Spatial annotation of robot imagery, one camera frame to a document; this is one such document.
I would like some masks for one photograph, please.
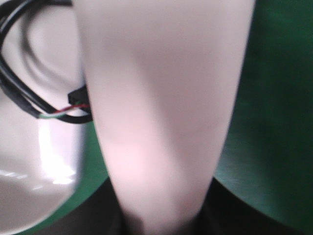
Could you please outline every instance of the white curved surface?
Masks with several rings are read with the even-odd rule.
[[[191,234],[229,125],[253,0],[76,0],[95,127],[134,235]]]
[[[49,7],[31,15],[9,33],[5,58],[27,85],[63,108],[67,93],[82,84],[73,12]],[[0,235],[34,226],[73,194],[83,130],[84,125],[36,120],[0,91]]]

